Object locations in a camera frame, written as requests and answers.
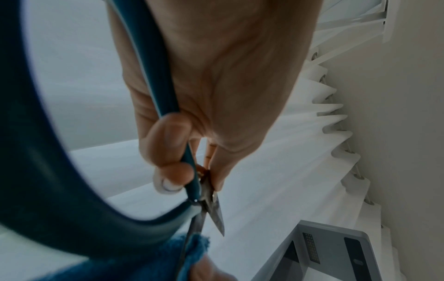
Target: skin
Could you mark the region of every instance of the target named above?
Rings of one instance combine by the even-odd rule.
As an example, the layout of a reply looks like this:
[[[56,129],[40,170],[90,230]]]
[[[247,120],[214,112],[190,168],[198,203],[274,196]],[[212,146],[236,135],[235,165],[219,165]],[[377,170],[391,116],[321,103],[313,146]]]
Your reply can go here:
[[[301,71],[322,0],[146,0],[163,35],[181,113],[159,119],[128,35],[107,7],[134,104],[142,157],[156,166],[157,189],[193,178],[180,163],[207,137],[203,168],[220,191],[225,178],[263,142]],[[205,256],[192,281],[230,281]]]

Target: gray device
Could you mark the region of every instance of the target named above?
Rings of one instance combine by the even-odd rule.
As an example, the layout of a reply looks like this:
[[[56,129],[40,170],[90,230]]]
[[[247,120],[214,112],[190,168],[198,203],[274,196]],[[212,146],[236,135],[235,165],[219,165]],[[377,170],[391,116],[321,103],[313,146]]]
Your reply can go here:
[[[362,231],[301,220],[279,248],[287,250],[283,256],[276,255],[279,249],[273,254],[269,264],[280,262],[266,280],[302,281],[313,268],[342,281],[382,281],[370,239]]]

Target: towel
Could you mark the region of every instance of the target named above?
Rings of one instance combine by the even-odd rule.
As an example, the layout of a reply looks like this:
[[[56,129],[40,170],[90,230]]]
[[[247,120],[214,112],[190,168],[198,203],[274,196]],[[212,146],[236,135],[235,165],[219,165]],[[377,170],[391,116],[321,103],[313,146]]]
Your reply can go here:
[[[35,281],[173,281],[185,234],[173,237],[148,255],[90,259]],[[179,281],[187,281],[190,268],[206,253],[207,237],[194,234],[188,243]]]

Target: beige wall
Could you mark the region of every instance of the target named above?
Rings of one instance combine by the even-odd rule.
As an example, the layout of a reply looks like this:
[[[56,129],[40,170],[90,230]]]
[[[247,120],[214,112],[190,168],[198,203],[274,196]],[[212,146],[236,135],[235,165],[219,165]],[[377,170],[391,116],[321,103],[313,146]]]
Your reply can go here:
[[[381,41],[325,63],[327,83],[402,272],[444,280],[444,1],[403,0],[391,41]]]

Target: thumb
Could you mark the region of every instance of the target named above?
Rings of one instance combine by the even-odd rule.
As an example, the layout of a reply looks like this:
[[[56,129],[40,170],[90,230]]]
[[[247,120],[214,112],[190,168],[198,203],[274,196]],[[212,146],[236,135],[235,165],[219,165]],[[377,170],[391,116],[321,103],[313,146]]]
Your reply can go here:
[[[234,166],[243,158],[252,154],[259,148],[261,142],[254,143],[245,149],[231,151],[218,145],[210,161],[211,184],[215,191],[222,189],[225,178],[229,175]]]

